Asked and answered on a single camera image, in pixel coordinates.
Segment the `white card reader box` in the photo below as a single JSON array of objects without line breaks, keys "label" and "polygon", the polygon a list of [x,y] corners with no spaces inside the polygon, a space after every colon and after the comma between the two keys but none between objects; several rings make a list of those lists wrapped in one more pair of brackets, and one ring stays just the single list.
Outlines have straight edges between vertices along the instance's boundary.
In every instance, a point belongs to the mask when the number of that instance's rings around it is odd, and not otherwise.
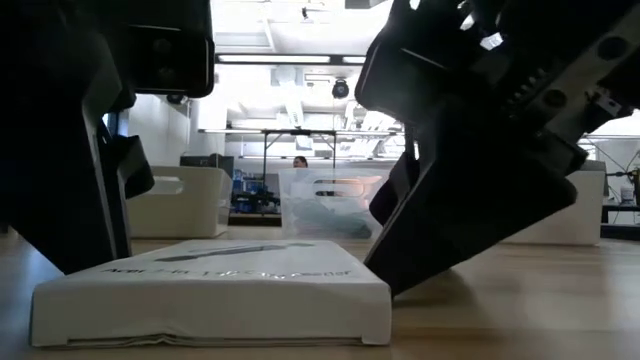
[{"label": "white card reader box", "polygon": [[35,347],[385,345],[389,286],[331,241],[193,240],[38,285]]}]

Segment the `white plastic bin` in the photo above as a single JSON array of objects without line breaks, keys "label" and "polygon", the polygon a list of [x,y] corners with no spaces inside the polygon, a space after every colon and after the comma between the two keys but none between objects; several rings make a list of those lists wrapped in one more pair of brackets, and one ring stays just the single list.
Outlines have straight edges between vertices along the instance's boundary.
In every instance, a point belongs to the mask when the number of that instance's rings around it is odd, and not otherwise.
[{"label": "white plastic bin", "polygon": [[587,160],[567,176],[577,190],[576,202],[506,238],[503,243],[522,245],[593,246],[600,240],[606,165]]}]

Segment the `clear plastic bin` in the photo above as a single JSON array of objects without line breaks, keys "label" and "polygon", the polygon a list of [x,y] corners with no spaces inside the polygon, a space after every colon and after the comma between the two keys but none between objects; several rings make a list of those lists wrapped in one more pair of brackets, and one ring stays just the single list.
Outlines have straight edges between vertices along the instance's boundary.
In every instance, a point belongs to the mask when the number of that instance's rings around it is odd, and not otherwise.
[{"label": "clear plastic bin", "polygon": [[388,172],[372,168],[289,168],[279,172],[282,233],[287,239],[376,238],[369,205]]}]

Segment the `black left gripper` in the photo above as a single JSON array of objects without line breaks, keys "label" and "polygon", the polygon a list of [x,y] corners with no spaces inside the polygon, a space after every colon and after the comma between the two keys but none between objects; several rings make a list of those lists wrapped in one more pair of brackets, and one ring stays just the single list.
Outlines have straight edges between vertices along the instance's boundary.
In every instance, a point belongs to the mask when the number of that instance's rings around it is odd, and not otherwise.
[{"label": "black left gripper", "polygon": [[[214,86],[210,0],[0,0],[0,98],[102,112],[138,94],[202,98]],[[108,199],[154,186],[138,135],[102,125]]]}]

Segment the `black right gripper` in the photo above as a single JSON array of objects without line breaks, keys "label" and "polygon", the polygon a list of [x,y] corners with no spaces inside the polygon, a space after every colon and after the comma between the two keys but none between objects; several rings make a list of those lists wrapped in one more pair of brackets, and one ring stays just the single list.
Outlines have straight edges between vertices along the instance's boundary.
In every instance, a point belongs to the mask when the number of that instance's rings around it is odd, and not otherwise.
[{"label": "black right gripper", "polygon": [[427,172],[480,150],[570,174],[583,135],[640,110],[640,0],[392,0],[355,96],[414,130]]}]

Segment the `grey plastic bin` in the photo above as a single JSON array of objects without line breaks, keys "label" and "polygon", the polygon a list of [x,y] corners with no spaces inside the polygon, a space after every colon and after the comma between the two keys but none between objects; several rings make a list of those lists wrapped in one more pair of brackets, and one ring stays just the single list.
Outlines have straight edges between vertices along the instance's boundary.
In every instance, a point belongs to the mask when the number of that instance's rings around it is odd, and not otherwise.
[{"label": "grey plastic bin", "polygon": [[155,185],[127,201],[134,239],[212,239],[227,231],[231,178],[212,167],[154,166]]}]

